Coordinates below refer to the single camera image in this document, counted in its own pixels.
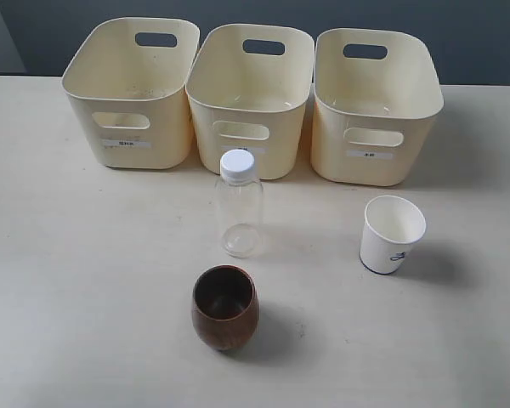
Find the middle cream plastic bin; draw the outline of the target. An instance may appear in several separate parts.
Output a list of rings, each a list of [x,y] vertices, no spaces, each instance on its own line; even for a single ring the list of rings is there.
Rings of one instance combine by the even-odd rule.
[[[294,167],[310,94],[315,42],[276,25],[228,24],[209,32],[190,70],[190,102],[202,164],[218,173],[224,152],[252,152],[262,180]]]

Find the cream plastic bin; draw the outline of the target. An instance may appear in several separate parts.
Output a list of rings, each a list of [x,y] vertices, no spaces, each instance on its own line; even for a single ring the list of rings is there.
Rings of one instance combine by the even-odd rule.
[[[334,182],[399,184],[443,107],[420,39],[397,31],[324,31],[315,44],[311,165]]]
[[[96,160],[107,167],[168,169],[190,153],[185,92],[199,27],[168,18],[121,17],[97,25],[62,76]]]
[[[262,180],[294,167],[310,94],[315,42],[276,25],[228,24],[209,32],[190,70],[190,102],[202,164],[218,173],[224,152],[252,152]]]

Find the clear plastic bottle white cap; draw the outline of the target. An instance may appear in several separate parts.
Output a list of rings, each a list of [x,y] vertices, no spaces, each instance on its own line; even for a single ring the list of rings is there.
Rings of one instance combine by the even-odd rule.
[[[220,159],[215,184],[218,236],[232,257],[249,258],[262,245],[264,190],[253,153],[228,150]]]

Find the white paper cup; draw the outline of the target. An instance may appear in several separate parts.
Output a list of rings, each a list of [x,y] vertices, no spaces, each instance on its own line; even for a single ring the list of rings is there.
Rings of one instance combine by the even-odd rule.
[[[396,195],[371,199],[365,206],[364,218],[360,261],[379,275],[396,272],[427,228],[422,211]]]

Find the left cream plastic bin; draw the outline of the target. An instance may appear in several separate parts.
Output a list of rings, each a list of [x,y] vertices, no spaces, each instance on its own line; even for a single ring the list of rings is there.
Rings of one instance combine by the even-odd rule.
[[[62,76],[96,160],[107,167],[168,169],[190,153],[185,92],[199,27],[168,18],[121,17],[97,25]]]

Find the brown wooden cup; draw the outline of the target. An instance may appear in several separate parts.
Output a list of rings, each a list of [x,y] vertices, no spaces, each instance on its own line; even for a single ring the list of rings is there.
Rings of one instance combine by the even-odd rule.
[[[192,291],[191,320],[210,348],[226,352],[243,347],[259,322],[259,302],[251,276],[234,265],[202,273]]]

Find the right cream plastic bin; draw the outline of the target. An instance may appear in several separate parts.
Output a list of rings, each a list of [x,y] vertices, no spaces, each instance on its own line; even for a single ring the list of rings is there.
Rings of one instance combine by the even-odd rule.
[[[334,182],[399,184],[443,107],[420,39],[397,31],[324,31],[315,44],[311,165]]]

